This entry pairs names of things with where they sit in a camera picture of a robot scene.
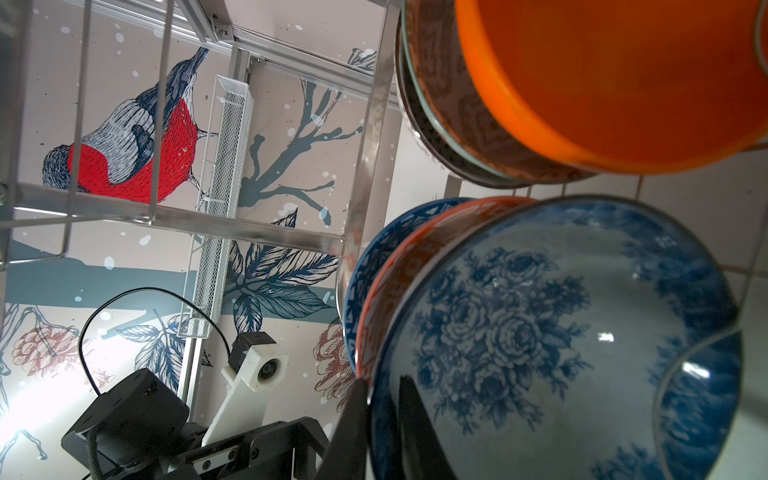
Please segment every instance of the tree branch illustration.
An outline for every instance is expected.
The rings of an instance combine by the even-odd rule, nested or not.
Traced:
[[[364,51],[354,48],[349,56],[348,63],[353,67],[364,71],[371,71],[376,59],[376,53],[366,54]],[[328,116],[341,98],[343,92],[336,88],[326,88],[319,103],[315,106],[315,97],[317,85],[311,81],[301,80],[301,88],[304,104],[302,107],[301,120],[296,133],[293,135],[288,147],[281,153],[269,168],[261,173],[259,165],[259,149],[266,140],[263,135],[257,135],[253,138],[250,146],[250,158],[253,161],[253,175],[243,177],[240,188],[240,199],[237,202],[238,207],[252,207],[259,200],[274,197],[275,195],[293,195],[303,201],[318,212],[325,211],[323,217],[325,225],[331,224],[331,215],[327,213],[325,207],[308,195],[309,192],[324,190],[334,185],[334,181],[312,188],[289,187],[278,184],[271,190],[270,188],[277,180],[285,174],[288,167],[296,158],[304,152],[309,151],[312,145],[318,142],[346,140],[362,132],[362,127],[356,128],[349,133],[343,133],[341,127],[334,128],[329,132],[322,132],[323,125],[328,120]]]

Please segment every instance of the orange patterned bowl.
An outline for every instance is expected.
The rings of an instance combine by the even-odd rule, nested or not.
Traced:
[[[455,4],[483,102],[553,160],[673,173],[768,132],[768,25],[757,0]]]
[[[432,218],[403,240],[379,270],[362,305],[355,353],[358,378],[370,383],[392,317],[422,267],[468,231],[533,203],[525,197],[471,200]]]

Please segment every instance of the orange bowl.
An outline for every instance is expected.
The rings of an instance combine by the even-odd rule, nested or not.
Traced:
[[[504,128],[589,170],[664,174],[768,132],[757,0],[455,0],[465,60]]]

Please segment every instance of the bird illustration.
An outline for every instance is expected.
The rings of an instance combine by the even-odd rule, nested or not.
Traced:
[[[192,87],[207,54],[207,48],[198,48],[192,58],[177,63],[166,78],[158,201],[184,181],[197,186],[192,163],[197,140],[205,132],[194,123]],[[99,128],[83,137],[79,191],[149,203],[156,111],[157,84],[118,105]],[[48,152],[43,161],[43,184],[69,188],[73,151],[73,145],[61,145]]]

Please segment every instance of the black cable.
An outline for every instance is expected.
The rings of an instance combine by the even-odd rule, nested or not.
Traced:
[[[224,342],[224,348],[227,349],[227,358],[232,354],[230,351],[230,344],[227,343],[227,338],[224,337],[224,334],[221,332],[221,329],[218,327],[216,323],[214,323],[213,320],[210,319],[208,315],[205,314],[203,310],[200,310],[197,308],[197,305],[190,302],[189,300],[185,299],[181,295],[177,295],[176,293],[171,292],[170,290],[166,290],[165,288],[160,288],[157,286],[143,286],[141,288],[134,288],[131,290],[127,290],[120,295],[113,296],[109,300],[107,300],[104,305],[98,307],[96,311],[94,311],[91,316],[88,317],[88,320],[86,320],[85,325],[83,325],[83,330],[80,332],[80,338],[78,339],[78,355],[80,356],[80,363],[83,365],[83,370],[85,371],[85,376],[88,377],[88,381],[91,383],[91,387],[93,388],[94,392],[96,392],[96,396],[100,396],[101,392],[99,391],[98,387],[96,386],[96,382],[94,381],[94,378],[91,376],[91,371],[88,370],[88,366],[85,365],[85,356],[83,355],[83,339],[85,338],[85,331],[88,329],[88,326],[91,325],[91,322],[94,321],[94,318],[96,318],[96,315],[98,315],[103,309],[107,308],[112,302],[115,300],[118,300],[126,295],[129,295],[134,292],[144,292],[144,291],[155,291],[155,292],[161,292],[166,293],[168,295],[176,297],[178,300],[180,300],[185,305],[189,306],[192,310],[198,312],[208,323],[211,324],[211,326],[216,329],[216,331],[219,333],[219,336],[221,337],[221,340]]]
[[[88,430],[86,435],[88,449],[88,470],[91,471],[91,480],[104,480],[104,473],[98,464],[98,450],[96,449],[96,435],[98,435],[98,425]]]

